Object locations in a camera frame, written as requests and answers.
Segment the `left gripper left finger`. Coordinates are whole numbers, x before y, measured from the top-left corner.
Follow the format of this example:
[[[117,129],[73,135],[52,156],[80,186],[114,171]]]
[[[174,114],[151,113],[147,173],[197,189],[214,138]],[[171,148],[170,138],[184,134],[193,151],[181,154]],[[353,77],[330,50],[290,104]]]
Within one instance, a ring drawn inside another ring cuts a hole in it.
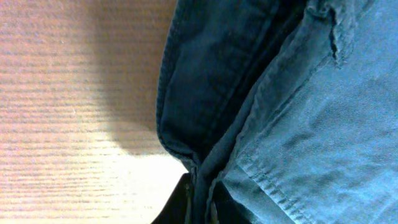
[[[163,209],[152,224],[186,224],[190,221],[192,197],[191,174],[181,176]]]

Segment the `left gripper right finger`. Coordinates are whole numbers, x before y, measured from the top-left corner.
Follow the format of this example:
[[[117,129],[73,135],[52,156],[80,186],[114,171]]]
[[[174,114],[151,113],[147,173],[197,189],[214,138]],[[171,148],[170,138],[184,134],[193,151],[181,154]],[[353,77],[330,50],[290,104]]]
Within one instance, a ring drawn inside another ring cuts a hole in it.
[[[211,202],[211,223],[251,224],[247,210],[235,201],[223,183],[215,185]]]

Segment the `navy blue shorts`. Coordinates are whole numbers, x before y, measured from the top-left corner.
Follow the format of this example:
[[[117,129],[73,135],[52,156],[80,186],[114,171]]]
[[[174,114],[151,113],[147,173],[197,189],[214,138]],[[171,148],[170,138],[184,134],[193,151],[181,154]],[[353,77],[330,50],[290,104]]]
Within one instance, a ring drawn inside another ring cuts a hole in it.
[[[397,1],[179,1],[156,126],[251,223],[397,222]]]

